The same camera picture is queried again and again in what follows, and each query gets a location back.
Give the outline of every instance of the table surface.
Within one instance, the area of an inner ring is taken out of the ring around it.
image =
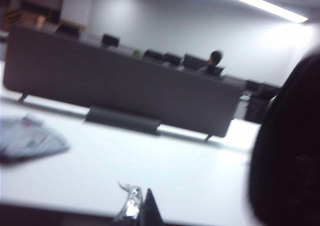
[[[121,182],[140,186],[143,195],[152,189],[168,223],[258,225],[246,193],[258,124],[234,119],[225,138],[208,142],[205,134],[165,125],[159,127],[163,135],[154,136],[84,122],[88,109],[71,104],[32,96],[17,103],[20,95],[1,87],[1,117],[29,114],[43,120],[71,149],[1,165],[2,203],[114,216],[127,197]]]

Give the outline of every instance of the ceiling light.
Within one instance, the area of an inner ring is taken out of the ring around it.
[[[308,18],[306,17],[303,17],[297,13],[291,12],[287,9],[276,6],[264,0],[238,0],[238,1],[254,6],[256,8],[262,9],[274,15],[278,15],[282,18],[293,21],[295,23],[303,23],[308,20]]]

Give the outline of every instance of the computer monitor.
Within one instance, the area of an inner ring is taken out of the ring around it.
[[[199,70],[202,67],[208,66],[208,62],[205,60],[196,58],[194,56],[191,56],[190,54],[186,54],[184,56],[183,66],[189,69]]]
[[[117,38],[117,37],[113,37],[111,35],[104,34],[102,36],[101,43],[102,43],[103,46],[115,46],[115,47],[118,47],[119,46],[119,41],[120,41],[120,39]]]
[[[211,75],[214,76],[220,76],[220,74],[222,73],[222,71],[224,70],[224,67],[214,67],[214,69],[210,72]]]

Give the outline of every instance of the man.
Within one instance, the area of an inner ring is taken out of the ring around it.
[[[220,63],[222,57],[223,53],[221,51],[213,51],[210,59],[208,60],[208,66],[200,68],[199,71],[212,75],[215,67]]]

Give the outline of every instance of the gray partition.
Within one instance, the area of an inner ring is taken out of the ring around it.
[[[10,29],[9,90],[160,119],[224,137],[242,87],[22,26]]]

